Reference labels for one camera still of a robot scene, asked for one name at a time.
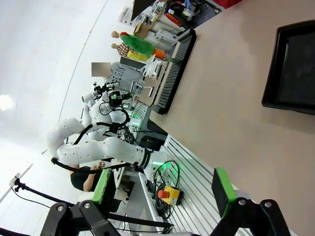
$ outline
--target black clamp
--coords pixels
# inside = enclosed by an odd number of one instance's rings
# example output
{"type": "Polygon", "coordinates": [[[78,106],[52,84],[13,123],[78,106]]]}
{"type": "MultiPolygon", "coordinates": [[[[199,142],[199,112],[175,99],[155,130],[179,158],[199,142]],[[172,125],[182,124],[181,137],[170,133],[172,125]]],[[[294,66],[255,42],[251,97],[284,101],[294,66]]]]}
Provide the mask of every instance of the black clamp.
{"type": "Polygon", "coordinates": [[[250,229],[253,236],[291,236],[276,201],[260,204],[237,198],[210,236],[234,236],[239,228],[250,229]]]}

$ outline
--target green fabric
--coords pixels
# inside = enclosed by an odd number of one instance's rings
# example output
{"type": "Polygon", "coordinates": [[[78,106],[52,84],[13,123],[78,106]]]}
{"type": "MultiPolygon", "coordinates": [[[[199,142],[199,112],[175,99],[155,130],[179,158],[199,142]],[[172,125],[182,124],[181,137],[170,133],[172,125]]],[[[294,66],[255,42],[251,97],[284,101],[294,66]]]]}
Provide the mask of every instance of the green fabric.
{"type": "Polygon", "coordinates": [[[148,41],[139,38],[134,35],[121,35],[120,38],[122,41],[134,51],[142,53],[146,56],[151,56],[155,50],[155,46],[149,43],[148,41]]]}

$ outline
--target person's arm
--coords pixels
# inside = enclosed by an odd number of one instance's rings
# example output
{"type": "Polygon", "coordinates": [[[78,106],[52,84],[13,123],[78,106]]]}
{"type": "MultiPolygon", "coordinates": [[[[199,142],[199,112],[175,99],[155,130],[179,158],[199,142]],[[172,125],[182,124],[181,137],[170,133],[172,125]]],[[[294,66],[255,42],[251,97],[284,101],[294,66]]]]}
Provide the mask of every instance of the person's arm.
{"type": "MultiPolygon", "coordinates": [[[[91,167],[91,171],[92,170],[98,170],[97,166],[92,166],[91,167]]],[[[94,176],[95,174],[89,174],[87,180],[84,182],[83,184],[83,191],[84,192],[89,192],[93,186],[93,182],[94,182],[94,176]]]]}

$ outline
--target cardboard box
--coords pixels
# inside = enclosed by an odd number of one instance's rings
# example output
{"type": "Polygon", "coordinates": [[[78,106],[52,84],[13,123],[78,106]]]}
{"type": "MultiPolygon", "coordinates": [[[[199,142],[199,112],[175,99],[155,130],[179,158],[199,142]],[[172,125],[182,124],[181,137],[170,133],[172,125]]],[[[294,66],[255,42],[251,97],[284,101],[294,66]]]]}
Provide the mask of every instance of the cardboard box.
{"type": "Polygon", "coordinates": [[[145,39],[148,35],[150,25],[144,25],[143,23],[138,23],[137,27],[134,29],[133,35],[139,38],[145,39]]]}

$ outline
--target orange object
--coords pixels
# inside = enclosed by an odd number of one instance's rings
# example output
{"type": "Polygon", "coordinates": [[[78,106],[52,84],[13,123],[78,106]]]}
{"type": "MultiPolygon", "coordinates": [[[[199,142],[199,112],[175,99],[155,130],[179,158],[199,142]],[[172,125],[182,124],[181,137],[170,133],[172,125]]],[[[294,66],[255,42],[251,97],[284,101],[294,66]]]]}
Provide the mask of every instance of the orange object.
{"type": "Polygon", "coordinates": [[[155,48],[155,50],[154,50],[154,52],[153,52],[153,55],[155,55],[156,58],[163,60],[164,57],[165,57],[165,52],[163,52],[163,51],[160,50],[160,49],[155,48]]]}
{"type": "Polygon", "coordinates": [[[171,14],[169,13],[166,13],[165,16],[173,23],[177,24],[178,26],[182,26],[183,24],[177,20],[174,16],[172,16],[171,14]]]}
{"type": "Polygon", "coordinates": [[[158,196],[158,198],[168,198],[169,193],[168,193],[167,191],[160,190],[160,191],[157,193],[157,196],[158,196]]]}

